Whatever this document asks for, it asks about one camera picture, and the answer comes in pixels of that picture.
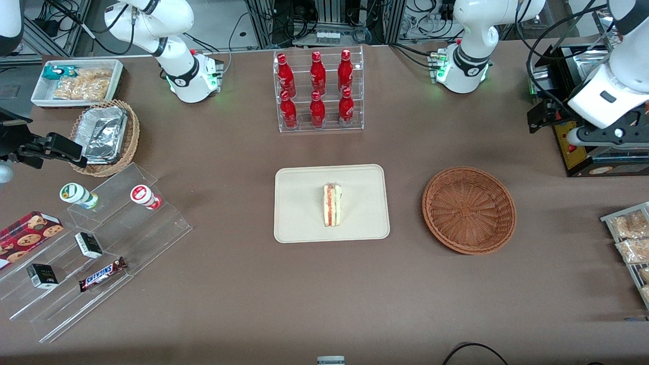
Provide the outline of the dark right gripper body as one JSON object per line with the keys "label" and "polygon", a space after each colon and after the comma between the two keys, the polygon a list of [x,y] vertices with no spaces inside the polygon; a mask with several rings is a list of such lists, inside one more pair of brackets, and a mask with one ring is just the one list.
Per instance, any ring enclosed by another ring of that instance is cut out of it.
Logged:
{"label": "dark right gripper body", "polygon": [[27,117],[1,109],[1,160],[7,162],[9,155],[16,154],[18,149],[32,141],[32,133]]}

